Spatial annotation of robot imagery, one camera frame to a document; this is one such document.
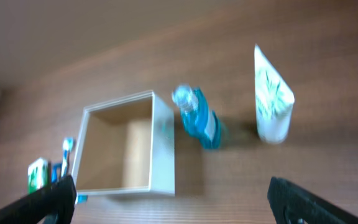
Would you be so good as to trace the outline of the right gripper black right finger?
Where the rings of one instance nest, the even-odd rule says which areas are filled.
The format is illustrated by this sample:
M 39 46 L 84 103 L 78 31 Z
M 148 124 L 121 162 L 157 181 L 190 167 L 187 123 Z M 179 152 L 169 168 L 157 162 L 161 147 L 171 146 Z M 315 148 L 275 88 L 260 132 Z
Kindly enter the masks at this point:
M 358 217 L 280 177 L 272 177 L 267 198 L 275 221 L 289 223 L 358 223 Z

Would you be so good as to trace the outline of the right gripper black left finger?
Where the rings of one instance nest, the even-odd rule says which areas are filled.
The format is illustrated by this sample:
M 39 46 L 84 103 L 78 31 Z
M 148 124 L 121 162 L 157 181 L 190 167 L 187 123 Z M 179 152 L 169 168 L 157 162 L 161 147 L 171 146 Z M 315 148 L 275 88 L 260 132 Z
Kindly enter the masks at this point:
M 76 189 L 71 175 L 48 184 L 0 209 L 0 223 L 70 223 L 75 210 Z

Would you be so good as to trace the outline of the green white soap box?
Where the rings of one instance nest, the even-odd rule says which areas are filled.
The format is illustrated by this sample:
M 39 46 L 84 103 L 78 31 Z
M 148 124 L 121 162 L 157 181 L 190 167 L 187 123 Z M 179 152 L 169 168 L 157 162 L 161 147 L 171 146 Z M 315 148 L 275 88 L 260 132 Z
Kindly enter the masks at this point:
M 28 166 L 27 176 L 28 193 L 31 194 L 41 189 L 49 182 L 49 163 L 48 160 L 40 157 Z

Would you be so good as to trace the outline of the white lotion tube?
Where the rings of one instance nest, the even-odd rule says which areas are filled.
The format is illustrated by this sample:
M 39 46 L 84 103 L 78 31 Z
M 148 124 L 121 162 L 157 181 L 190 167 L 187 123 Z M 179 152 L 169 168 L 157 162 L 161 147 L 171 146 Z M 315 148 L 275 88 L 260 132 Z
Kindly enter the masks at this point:
M 254 47 L 255 111 L 261 140 L 280 144 L 287 136 L 295 96 L 258 45 Z

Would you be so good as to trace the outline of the blue mouthwash bottle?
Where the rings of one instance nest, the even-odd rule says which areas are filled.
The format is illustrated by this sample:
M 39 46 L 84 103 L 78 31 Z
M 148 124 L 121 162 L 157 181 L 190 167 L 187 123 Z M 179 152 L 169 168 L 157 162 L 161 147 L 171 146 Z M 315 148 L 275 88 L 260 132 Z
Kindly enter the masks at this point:
M 222 122 L 209 108 L 200 88 L 178 85 L 172 92 L 172 100 L 180 110 L 185 131 L 199 140 L 204 149 L 219 149 L 222 146 Z

